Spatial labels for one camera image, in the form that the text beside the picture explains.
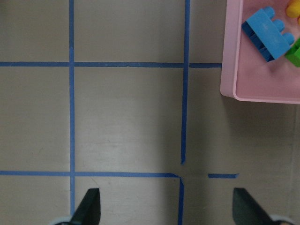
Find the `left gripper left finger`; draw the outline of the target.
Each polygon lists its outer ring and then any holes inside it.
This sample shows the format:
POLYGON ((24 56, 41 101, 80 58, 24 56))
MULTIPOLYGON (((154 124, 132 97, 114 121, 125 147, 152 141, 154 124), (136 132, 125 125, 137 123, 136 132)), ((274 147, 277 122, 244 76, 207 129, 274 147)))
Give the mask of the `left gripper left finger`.
POLYGON ((70 225, 98 225, 101 218, 99 188, 90 188, 71 217, 70 225))

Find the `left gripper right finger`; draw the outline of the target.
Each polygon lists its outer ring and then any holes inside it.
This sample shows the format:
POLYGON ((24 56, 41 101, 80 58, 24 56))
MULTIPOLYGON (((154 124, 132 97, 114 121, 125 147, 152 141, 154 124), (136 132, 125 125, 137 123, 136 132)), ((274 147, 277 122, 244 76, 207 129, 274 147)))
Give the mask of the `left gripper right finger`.
POLYGON ((232 217, 236 225, 272 225, 273 220, 245 188, 235 187, 232 217))

